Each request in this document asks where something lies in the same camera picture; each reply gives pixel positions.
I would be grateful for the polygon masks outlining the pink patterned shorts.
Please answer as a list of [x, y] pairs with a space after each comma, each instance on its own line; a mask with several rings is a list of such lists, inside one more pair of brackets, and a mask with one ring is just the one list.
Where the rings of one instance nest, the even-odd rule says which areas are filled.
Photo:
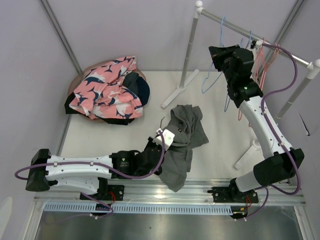
[[123, 56], [103, 62], [83, 73], [79, 85], [66, 100], [67, 114], [80, 114], [90, 120], [133, 120], [143, 116], [140, 99], [123, 86], [134, 72], [136, 57]]

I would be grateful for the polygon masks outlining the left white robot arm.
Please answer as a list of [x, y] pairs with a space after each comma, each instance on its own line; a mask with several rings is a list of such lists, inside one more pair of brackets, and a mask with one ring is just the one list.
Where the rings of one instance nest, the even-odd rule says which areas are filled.
[[167, 134], [157, 135], [148, 139], [143, 151], [121, 150], [93, 158], [56, 156], [43, 148], [31, 160], [25, 189], [29, 192], [76, 191], [80, 192], [81, 199], [90, 196], [108, 200], [116, 193], [108, 185], [109, 179], [140, 180], [159, 175], [173, 140]]

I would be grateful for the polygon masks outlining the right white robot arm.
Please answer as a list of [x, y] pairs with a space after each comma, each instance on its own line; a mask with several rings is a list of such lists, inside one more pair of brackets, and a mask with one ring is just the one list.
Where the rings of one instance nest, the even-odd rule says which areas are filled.
[[255, 191], [292, 177], [297, 178], [297, 194], [301, 187], [299, 167], [305, 158], [302, 149], [295, 149], [284, 137], [270, 115], [266, 99], [259, 85], [252, 78], [254, 53], [239, 45], [229, 47], [210, 46], [214, 67], [224, 74], [227, 93], [235, 106], [249, 121], [260, 144], [264, 160], [252, 171], [233, 178], [228, 187], [213, 187], [209, 192], [216, 203], [245, 203], [249, 197], [258, 203]]

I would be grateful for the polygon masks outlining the navy blue shorts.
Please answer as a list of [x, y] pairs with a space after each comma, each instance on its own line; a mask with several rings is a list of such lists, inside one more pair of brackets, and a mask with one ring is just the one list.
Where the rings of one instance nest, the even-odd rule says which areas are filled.
[[124, 87], [133, 92], [141, 102], [142, 106], [145, 106], [150, 98], [150, 87], [148, 83], [137, 72], [129, 73], [122, 83]]

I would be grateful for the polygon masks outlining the grey shorts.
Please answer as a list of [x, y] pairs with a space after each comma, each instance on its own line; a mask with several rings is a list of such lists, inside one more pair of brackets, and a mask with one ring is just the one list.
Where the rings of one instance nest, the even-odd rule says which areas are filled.
[[173, 142], [164, 155], [159, 178], [173, 192], [184, 185], [191, 171], [193, 149], [209, 143], [201, 120], [199, 106], [177, 105], [170, 110], [170, 121], [164, 128], [174, 134]]

